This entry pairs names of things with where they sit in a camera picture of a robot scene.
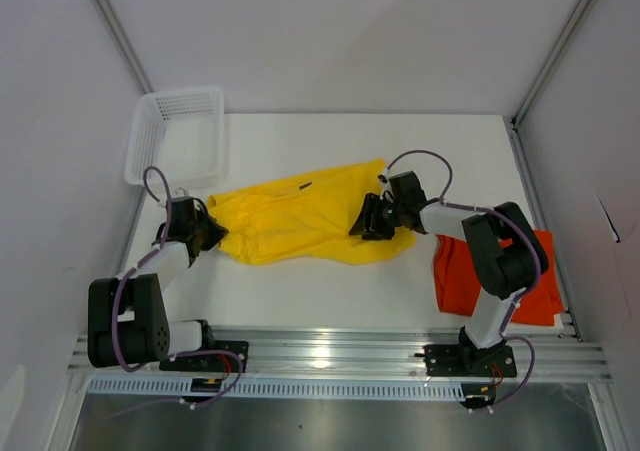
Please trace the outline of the yellow shorts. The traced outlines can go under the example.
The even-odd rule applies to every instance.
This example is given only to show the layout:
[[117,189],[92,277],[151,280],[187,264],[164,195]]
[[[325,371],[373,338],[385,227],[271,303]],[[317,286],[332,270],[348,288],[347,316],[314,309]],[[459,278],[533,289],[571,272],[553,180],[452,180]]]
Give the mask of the yellow shorts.
[[382,241],[349,234],[365,196],[381,189],[384,167],[376,158],[211,195],[207,210],[228,230],[219,248],[254,266],[301,257],[349,265],[393,259],[415,245],[414,233],[401,229]]

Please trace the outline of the orange shorts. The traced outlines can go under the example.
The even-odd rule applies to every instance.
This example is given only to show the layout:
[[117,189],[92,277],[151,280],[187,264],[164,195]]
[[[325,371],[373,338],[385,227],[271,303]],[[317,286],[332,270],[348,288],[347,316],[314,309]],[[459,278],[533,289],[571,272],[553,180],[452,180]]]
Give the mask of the orange shorts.
[[[548,259],[549,269],[539,284],[522,300],[512,322],[523,325],[552,326],[555,316],[564,309],[553,264],[553,236],[536,230],[536,237]],[[437,235],[438,246],[433,260],[436,300],[441,312],[471,316],[480,294],[480,282],[473,268],[466,242]]]

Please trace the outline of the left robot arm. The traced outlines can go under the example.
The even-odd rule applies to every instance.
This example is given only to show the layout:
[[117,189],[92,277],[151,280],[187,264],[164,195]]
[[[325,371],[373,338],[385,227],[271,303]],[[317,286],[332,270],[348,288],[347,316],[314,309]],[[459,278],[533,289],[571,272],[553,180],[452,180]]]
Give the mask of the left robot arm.
[[89,286],[91,365],[135,372],[147,363],[181,355],[192,369],[209,369],[216,361],[217,347],[209,340],[208,323],[202,319],[171,322],[164,292],[226,235],[201,199],[173,199],[168,221],[160,225],[149,252],[130,270],[96,279]]

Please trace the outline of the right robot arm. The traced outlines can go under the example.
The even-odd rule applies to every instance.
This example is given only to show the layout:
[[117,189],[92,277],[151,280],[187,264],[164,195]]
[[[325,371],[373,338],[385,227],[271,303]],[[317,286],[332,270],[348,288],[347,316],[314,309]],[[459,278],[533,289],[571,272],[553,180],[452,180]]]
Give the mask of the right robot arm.
[[487,208],[429,199],[412,171],[382,181],[385,191],[365,195],[349,234],[382,241],[406,228],[468,246],[480,293],[470,321],[459,332],[456,360],[464,372],[481,373],[506,347],[504,331],[516,305],[549,268],[540,241],[514,202]]

